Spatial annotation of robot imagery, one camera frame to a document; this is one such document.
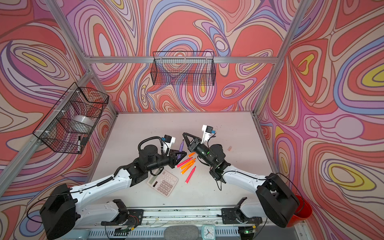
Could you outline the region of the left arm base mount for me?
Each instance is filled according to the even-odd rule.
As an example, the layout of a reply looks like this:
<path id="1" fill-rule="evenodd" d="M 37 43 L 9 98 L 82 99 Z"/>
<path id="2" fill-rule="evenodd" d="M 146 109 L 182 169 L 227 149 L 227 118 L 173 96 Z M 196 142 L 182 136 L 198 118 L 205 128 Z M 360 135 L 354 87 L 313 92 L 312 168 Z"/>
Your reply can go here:
<path id="1" fill-rule="evenodd" d="M 102 226 L 137 227 L 142 224 L 143 209 L 128 209 L 121 199 L 113 200 L 112 206 L 118 208 L 118 214 L 110 221 L 102 221 Z"/>

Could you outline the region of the purple pen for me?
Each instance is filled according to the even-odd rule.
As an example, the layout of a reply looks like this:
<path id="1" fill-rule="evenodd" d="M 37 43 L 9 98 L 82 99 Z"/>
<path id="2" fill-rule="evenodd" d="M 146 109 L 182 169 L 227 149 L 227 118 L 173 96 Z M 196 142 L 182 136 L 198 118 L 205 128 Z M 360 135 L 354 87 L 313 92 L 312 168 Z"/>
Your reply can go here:
<path id="1" fill-rule="evenodd" d="M 182 152 L 183 149 L 184 149 L 184 140 L 182 140 L 180 144 L 179 151 Z M 181 158 L 181 154 L 178 154 L 177 159 L 179 160 L 180 158 Z"/>

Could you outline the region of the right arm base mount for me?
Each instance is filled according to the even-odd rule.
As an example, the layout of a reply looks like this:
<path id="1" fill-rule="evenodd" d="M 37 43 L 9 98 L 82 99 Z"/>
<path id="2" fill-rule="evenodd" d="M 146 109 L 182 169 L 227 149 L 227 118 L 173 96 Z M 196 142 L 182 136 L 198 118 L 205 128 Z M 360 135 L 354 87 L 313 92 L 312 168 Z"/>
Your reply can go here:
<path id="1" fill-rule="evenodd" d="M 242 198 L 234 207 L 232 208 L 222 208 L 221 214 L 217 216 L 222 218 L 223 224 L 253 224 L 258 226 L 263 222 L 261 217 L 247 217 L 241 211 L 242 203 L 247 199 L 247 197 Z"/>

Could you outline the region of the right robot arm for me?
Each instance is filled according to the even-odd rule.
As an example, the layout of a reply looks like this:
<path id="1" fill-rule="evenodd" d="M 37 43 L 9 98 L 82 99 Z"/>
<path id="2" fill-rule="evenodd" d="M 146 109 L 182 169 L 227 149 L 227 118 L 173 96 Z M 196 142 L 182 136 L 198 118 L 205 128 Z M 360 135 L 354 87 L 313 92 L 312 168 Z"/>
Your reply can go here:
<path id="1" fill-rule="evenodd" d="M 183 133 L 183 138 L 188 150 L 195 152 L 210 167 L 209 173 L 215 181 L 256 194 L 268 219 L 281 228 L 289 225 L 300 201 L 277 174 L 260 176 L 240 170 L 225 160 L 222 145 L 209 147 L 208 141 L 189 133 Z"/>

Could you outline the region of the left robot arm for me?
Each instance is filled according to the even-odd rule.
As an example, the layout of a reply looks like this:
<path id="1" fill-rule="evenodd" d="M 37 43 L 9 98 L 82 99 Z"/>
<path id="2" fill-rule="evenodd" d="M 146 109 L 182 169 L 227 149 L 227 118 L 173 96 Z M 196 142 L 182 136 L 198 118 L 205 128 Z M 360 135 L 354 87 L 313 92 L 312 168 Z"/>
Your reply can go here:
<path id="1" fill-rule="evenodd" d="M 174 168 L 186 155 L 185 151 L 170 149 L 164 156 L 158 153 L 155 145 L 147 145 L 132 163 L 118 167 L 109 176 L 80 186 L 62 184 L 56 187 L 40 209 L 47 239 L 55 240 L 75 227 L 95 223 L 127 224 L 130 213 L 122 200 L 98 205 L 94 202 L 141 183 L 154 170 L 165 166 Z"/>

